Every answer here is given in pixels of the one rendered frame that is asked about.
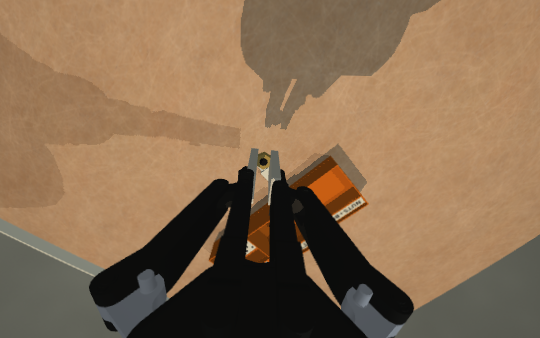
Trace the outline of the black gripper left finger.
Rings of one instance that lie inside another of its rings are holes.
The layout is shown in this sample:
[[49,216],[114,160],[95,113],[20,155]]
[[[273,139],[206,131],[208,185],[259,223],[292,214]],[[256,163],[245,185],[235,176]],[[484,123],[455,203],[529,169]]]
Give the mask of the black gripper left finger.
[[248,166],[238,171],[236,183],[214,180],[143,248],[93,278],[89,290],[107,329],[127,338],[160,307],[231,207],[200,306],[200,324],[206,338],[228,338],[233,333],[258,151],[251,148]]

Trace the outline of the white domino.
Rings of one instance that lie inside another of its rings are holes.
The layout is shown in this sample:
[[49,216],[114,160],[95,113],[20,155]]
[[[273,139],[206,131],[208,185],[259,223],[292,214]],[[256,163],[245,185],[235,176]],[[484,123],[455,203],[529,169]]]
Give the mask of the white domino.
[[246,255],[253,251],[256,247],[247,241]]

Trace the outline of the grey usb stick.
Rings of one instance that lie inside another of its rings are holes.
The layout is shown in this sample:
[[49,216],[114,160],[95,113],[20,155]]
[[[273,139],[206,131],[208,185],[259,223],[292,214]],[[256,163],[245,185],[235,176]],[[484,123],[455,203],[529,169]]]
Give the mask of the grey usb stick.
[[268,181],[268,172],[269,172],[269,167],[266,168],[266,169],[261,169],[260,167],[258,167],[260,170],[261,170],[261,174],[266,178],[266,180]]

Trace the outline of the orange three-compartment bin rack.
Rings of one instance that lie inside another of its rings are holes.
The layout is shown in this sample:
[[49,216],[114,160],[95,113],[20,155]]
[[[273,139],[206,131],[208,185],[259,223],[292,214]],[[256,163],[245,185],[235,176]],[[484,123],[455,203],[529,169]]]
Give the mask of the orange three-compartment bin rack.
[[[369,205],[351,180],[349,182],[347,179],[350,180],[347,175],[341,171],[334,159],[329,156],[289,187],[295,190],[300,186],[310,188],[339,224]],[[356,190],[358,190],[358,192]],[[247,260],[257,263],[269,262],[269,210],[270,205],[267,203],[250,215],[247,240],[256,248],[246,255],[245,259]],[[296,223],[295,228],[297,240],[301,242],[303,253],[305,253],[310,249]],[[214,242],[208,260],[213,264],[219,246],[219,240],[220,238]]]

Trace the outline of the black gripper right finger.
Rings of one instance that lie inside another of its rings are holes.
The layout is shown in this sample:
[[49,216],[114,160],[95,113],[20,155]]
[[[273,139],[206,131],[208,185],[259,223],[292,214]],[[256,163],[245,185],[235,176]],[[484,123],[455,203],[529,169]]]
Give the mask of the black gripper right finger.
[[268,205],[269,262],[275,261],[281,338],[309,338],[316,322],[295,223],[341,310],[368,338],[394,338],[413,313],[412,300],[367,261],[310,188],[289,187],[275,150],[270,155]]

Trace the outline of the brass hex nut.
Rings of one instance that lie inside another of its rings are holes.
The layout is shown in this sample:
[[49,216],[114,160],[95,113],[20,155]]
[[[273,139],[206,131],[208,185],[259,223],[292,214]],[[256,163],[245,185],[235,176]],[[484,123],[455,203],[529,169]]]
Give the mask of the brass hex nut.
[[270,165],[270,155],[266,152],[258,154],[257,166],[261,169],[266,169]]

